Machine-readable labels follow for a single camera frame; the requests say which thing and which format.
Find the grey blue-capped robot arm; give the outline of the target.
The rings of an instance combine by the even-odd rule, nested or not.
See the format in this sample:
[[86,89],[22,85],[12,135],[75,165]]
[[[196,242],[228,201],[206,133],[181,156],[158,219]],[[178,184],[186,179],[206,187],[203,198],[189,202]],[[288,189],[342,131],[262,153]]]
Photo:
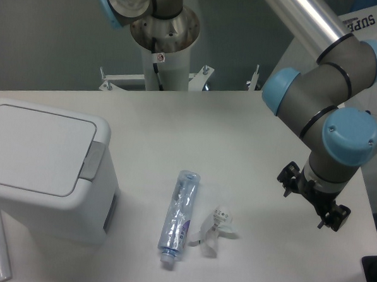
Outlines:
[[[312,204],[320,226],[337,231],[350,209],[336,197],[377,147],[373,116],[342,106],[377,83],[377,41],[357,39],[323,0],[265,1],[316,62],[305,74],[284,68],[262,89],[268,108],[311,152],[304,168],[291,162],[278,181]],[[189,49],[200,24],[183,0],[99,3],[112,27],[128,26],[140,46],[147,90],[189,90]]]

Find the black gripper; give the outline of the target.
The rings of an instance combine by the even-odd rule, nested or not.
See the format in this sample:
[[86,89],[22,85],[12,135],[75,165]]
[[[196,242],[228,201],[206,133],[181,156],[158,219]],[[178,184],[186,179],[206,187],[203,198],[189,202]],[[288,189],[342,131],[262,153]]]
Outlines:
[[285,189],[284,197],[290,193],[296,193],[303,196],[315,209],[320,216],[321,221],[318,228],[324,226],[337,232],[346,223],[351,214],[351,210],[342,204],[337,204],[335,198],[337,193],[326,193],[315,188],[313,180],[308,181],[303,172],[300,173],[296,162],[290,162],[279,173],[277,181]]

